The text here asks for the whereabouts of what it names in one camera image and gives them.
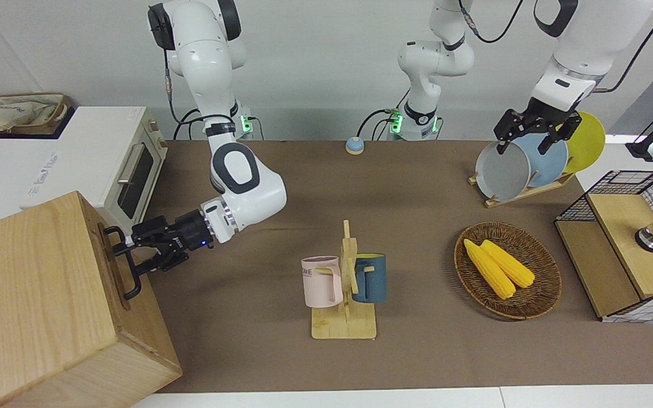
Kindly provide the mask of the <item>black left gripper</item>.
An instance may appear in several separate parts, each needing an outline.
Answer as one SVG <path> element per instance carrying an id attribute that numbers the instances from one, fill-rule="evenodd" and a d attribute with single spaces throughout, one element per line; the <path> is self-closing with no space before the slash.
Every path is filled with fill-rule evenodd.
<path id="1" fill-rule="evenodd" d="M 573 113 L 574 108 L 562 111 L 534 96 L 529 98 L 523 116 L 514 109 L 506 109 L 494 126 L 498 155 L 503 155 L 506 147 L 521 136 L 521 126 L 523 131 L 536 130 L 538 123 L 547 127 L 546 136 L 538 146 L 539 153 L 545 155 L 555 143 L 570 140 L 580 126 L 581 116 L 571 116 Z"/>

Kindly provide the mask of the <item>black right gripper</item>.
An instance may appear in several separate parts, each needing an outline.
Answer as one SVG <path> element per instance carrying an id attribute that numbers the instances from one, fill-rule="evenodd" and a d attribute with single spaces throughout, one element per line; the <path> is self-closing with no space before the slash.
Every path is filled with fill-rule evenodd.
<path id="1" fill-rule="evenodd" d="M 120 234 L 122 230 L 116 227 L 120 242 L 112 246 L 115 255 L 137 250 L 141 253 L 154 254 L 134 267 L 134 279 L 148 272 L 168 271 L 186 261 L 186 252 L 207 247 L 214 248 L 214 237 L 210 232 L 203 212 L 199 209 L 178 216 L 172 224 L 165 224 L 160 232 L 160 220 L 145 220 L 132 227 L 129 235 Z"/>

